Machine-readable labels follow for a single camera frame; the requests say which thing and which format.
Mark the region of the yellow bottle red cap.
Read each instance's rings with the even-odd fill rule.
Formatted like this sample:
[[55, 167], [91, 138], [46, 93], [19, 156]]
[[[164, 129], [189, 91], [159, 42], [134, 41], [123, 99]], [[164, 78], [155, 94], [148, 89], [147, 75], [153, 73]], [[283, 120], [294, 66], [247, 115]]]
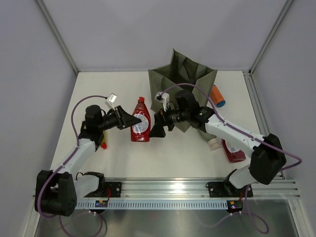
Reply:
[[80, 134], [79, 139], [89, 139], [94, 142], [95, 144], [95, 150], [98, 148], [102, 148], [103, 150], [107, 149], [107, 131], [101, 132], [95, 132], [95, 131], [89, 131], [86, 128], [85, 121], [82, 121], [81, 128], [80, 128]]

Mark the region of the green bottle beige cap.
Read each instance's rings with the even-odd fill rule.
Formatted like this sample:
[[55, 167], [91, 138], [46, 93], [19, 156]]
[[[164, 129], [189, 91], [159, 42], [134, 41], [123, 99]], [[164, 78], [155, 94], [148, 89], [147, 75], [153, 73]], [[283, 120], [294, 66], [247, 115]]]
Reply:
[[217, 137], [213, 134], [197, 130], [200, 137], [205, 141], [212, 151], [221, 148], [221, 143], [218, 141]]

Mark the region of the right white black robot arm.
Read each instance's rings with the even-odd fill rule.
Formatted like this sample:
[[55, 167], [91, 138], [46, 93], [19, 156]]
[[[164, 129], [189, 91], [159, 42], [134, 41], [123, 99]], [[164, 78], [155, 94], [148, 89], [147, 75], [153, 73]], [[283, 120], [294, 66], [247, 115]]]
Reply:
[[187, 90], [175, 94], [177, 106], [174, 109], [168, 106], [167, 93], [158, 92], [155, 99], [162, 103], [163, 108], [154, 115], [151, 138], [164, 138], [165, 128], [172, 131], [175, 124], [187, 122], [197, 130], [235, 145], [251, 159], [249, 165], [231, 171], [224, 181], [209, 185], [218, 195], [237, 197], [239, 192], [245, 193], [247, 186], [252, 183], [268, 185], [286, 163], [277, 136], [252, 135], [248, 130], [221, 118], [213, 108], [200, 106], [194, 95]]

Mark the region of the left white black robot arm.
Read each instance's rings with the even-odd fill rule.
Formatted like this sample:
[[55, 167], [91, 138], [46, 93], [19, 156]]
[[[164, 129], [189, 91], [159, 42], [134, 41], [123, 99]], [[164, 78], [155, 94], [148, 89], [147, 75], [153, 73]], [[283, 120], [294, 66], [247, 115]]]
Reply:
[[122, 130], [140, 122], [139, 118], [128, 114], [121, 106], [108, 113], [103, 113], [98, 105], [87, 107], [80, 133], [76, 135], [74, 151], [57, 168], [42, 170], [37, 175], [35, 210], [45, 218], [70, 216], [79, 198], [109, 194], [102, 173], [89, 171], [78, 180], [74, 176], [101, 146], [104, 131], [114, 127]]

